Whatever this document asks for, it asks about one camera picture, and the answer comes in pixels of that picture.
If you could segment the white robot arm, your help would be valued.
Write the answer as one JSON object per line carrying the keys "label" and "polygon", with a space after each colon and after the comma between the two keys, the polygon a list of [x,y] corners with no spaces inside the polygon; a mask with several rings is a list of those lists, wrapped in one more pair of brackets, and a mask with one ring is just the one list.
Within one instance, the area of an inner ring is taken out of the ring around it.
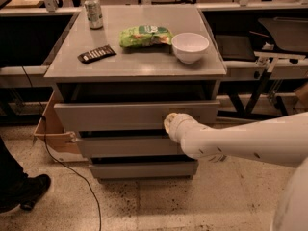
{"label": "white robot arm", "polygon": [[308,231],[308,113],[214,129],[187,114],[167,115],[169,137],[190,158],[225,155],[295,166],[269,231]]}

